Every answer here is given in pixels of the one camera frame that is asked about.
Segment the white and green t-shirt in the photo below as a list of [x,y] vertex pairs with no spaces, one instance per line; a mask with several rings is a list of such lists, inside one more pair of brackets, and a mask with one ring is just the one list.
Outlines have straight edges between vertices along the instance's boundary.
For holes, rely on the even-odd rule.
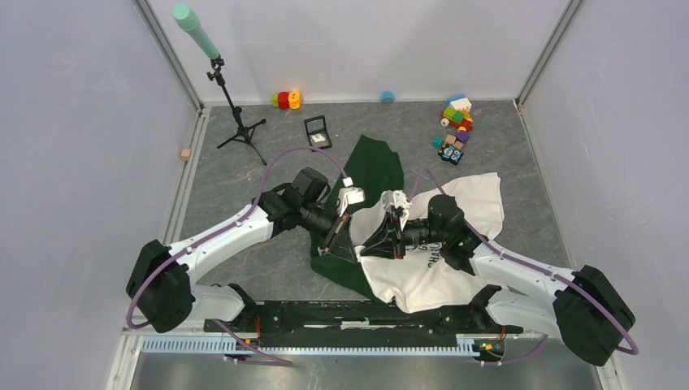
[[[388,144],[360,136],[345,171],[361,187],[366,200],[351,206],[351,238],[360,245],[384,221],[383,193],[404,187],[404,172],[398,153]],[[501,178],[495,172],[469,175],[450,180],[443,190],[453,196],[468,222],[489,239],[503,228],[505,212],[501,196]],[[456,271],[440,256],[440,245],[411,247],[402,259],[363,257],[352,263],[320,254],[320,238],[311,237],[313,271],[371,300],[396,303],[410,314],[441,306],[467,305],[489,279]]]

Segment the black clear brooch case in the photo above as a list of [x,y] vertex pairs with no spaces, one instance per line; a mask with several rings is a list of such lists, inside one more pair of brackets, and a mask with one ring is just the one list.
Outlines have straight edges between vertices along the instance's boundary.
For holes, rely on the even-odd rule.
[[330,149],[333,146],[324,115],[304,119],[304,126],[306,139],[310,146],[321,150]]

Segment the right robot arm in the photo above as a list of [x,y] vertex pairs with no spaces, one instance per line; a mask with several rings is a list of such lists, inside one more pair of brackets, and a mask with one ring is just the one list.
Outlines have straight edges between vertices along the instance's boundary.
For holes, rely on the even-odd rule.
[[603,366],[616,351],[636,355],[636,318],[606,275],[593,266],[551,266],[490,240],[466,219],[454,197],[437,193],[413,216],[400,191],[387,191],[354,213],[351,238],[359,259],[399,266],[409,248],[438,244],[451,276],[486,281],[473,297],[471,325],[489,332],[515,326],[561,340],[578,358]]

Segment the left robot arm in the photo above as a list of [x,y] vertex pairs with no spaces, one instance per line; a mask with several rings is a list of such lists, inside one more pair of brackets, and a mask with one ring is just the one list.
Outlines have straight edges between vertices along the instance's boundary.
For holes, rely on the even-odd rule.
[[[238,288],[201,286],[199,279],[239,252],[296,227],[331,248],[345,230],[348,207],[363,202],[365,193],[345,177],[338,203],[326,206],[321,197],[329,188],[324,175],[307,167],[292,182],[261,193],[231,218],[196,236],[169,245],[160,240],[144,244],[125,288],[132,300],[128,327],[166,333],[187,319],[218,319],[236,331],[249,329],[255,309],[248,298]],[[136,310],[145,319],[140,325],[133,321]]]

